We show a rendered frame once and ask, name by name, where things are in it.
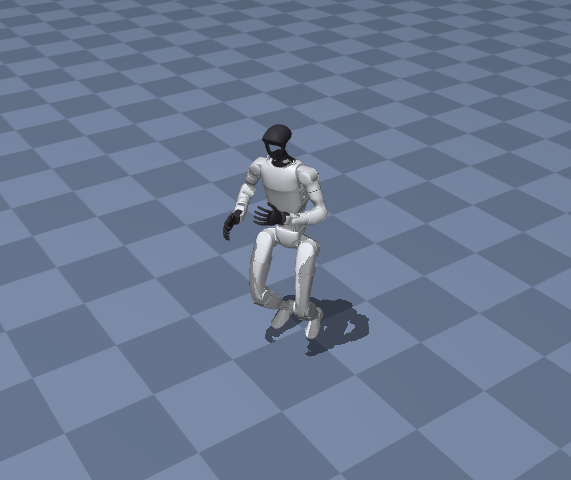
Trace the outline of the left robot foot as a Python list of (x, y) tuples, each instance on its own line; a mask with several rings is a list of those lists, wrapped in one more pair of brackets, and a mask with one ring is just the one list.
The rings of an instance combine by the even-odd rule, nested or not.
[[(308, 321), (306, 330), (305, 330), (305, 337), (308, 339), (314, 339), (320, 330), (321, 327), (321, 319), (323, 317), (323, 311), (320, 307), (316, 307), (316, 310), (319, 311), (318, 318), (315, 318), (313, 321)], [(317, 317), (317, 316), (315, 316)]]

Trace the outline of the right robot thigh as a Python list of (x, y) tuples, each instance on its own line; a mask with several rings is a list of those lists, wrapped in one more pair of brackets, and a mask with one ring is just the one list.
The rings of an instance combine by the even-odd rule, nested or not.
[(276, 242), (276, 228), (262, 230), (256, 238), (250, 261), (250, 291), (254, 301), (266, 303), (272, 295), (271, 289), (265, 285), (272, 260), (272, 251)]

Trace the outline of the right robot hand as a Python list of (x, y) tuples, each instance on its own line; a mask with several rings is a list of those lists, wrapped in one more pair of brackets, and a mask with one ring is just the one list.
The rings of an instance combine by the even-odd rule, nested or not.
[[(224, 223), (224, 227), (223, 227), (223, 234), (224, 234), (224, 238), (226, 240), (230, 240), (229, 239), (229, 235), (230, 234), (229, 231), (232, 229), (232, 227), (237, 224), (240, 223), (240, 215), (242, 214), (242, 210), (235, 210), (231, 215), (228, 216), (228, 218), (226, 219), (225, 223)], [(227, 238), (228, 237), (228, 238)]]

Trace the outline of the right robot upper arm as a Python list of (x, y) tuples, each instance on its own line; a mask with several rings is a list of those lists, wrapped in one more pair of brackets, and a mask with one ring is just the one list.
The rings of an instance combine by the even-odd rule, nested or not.
[(263, 157), (258, 157), (250, 166), (249, 166), (249, 170), (246, 176), (246, 182), (243, 188), (243, 193), (247, 194), (250, 198), (253, 198), (253, 195), (256, 192), (256, 189), (254, 186), (256, 185), (256, 183), (258, 182), (259, 178), (261, 177), (261, 172), (260, 172), (260, 168), (261, 165), (263, 163), (263, 161), (266, 158)]

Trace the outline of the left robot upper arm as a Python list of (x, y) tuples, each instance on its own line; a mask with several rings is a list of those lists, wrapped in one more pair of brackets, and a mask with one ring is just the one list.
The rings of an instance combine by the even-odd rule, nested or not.
[(325, 211), (327, 213), (323, 194), (322, 194), (322, 191), (320, 189), (321, 187), (319, 184), (318, 172), (314, 168), (307, 167), (304, 165), (298, 167), (297, 172), (298, 172), (299, 182), (305, 186), (308, 197), (309, 197), (310, 201), (314, 204), (314, 208), (311, 209), (311, 211), (315, 211), (319, 208), (323, 208), (323, 209), (325, 209)]

